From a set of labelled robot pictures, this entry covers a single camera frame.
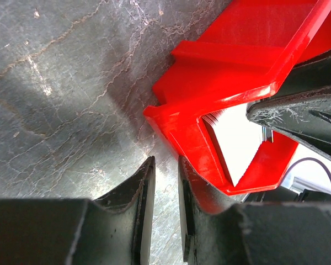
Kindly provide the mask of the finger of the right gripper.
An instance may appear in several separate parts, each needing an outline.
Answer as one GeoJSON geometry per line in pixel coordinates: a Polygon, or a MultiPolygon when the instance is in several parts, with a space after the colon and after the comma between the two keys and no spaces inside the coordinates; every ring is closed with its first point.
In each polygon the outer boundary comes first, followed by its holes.
{"type": "Polygon", "coordinates": [[[331,161],[331,86],[255,103],[247,118],[331,161]]]}
{"type": "Polygon", "coordinates": [[[296,65],[278,91],[283,97],[331,86],[331,50],[296,65]]]}

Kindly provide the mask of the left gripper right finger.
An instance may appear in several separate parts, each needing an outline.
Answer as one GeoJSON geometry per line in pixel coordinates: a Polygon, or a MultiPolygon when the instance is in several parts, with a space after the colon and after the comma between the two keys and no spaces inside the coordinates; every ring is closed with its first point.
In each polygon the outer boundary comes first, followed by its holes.
{"type": "Polygon", "coordinates": [[[183,260],[188,264],[331,264],[331,195],[229,204],[178,159],[183,260]]]}

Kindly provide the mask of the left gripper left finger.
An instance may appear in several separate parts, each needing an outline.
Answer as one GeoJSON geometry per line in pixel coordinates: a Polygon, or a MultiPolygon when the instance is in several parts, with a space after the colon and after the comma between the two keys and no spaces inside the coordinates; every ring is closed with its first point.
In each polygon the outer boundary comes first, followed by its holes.
{"type": "Polygon", "coordinates": [[[0,199],[0,264],[148,264],[154,157],[98,199],[0,199]]]}

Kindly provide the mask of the white credit card stack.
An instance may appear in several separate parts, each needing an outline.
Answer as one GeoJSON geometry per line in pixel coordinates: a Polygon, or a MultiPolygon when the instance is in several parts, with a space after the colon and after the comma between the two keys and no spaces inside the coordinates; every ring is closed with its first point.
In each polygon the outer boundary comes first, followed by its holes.
{"type": "Polygon", "coordinates": [[[273,142],[273,131],[247,118],[252,103],[244,103],[202,116],[225,174],[236,186],[262,143],[273,142]]]}

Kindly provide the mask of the red plastic bin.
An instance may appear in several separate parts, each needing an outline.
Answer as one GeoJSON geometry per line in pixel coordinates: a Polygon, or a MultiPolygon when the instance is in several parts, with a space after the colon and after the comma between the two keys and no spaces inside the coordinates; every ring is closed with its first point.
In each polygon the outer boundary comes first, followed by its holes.
{"type": "Polygon", "coordinates": [[[172,51],[144,115],[175,157],[227,195],[275,189],[297,142],[275,134],[234,186],[202,116],[276,94],[291,70],[331,49],[331,1],[232,1],[195,41],[172,51]]]}

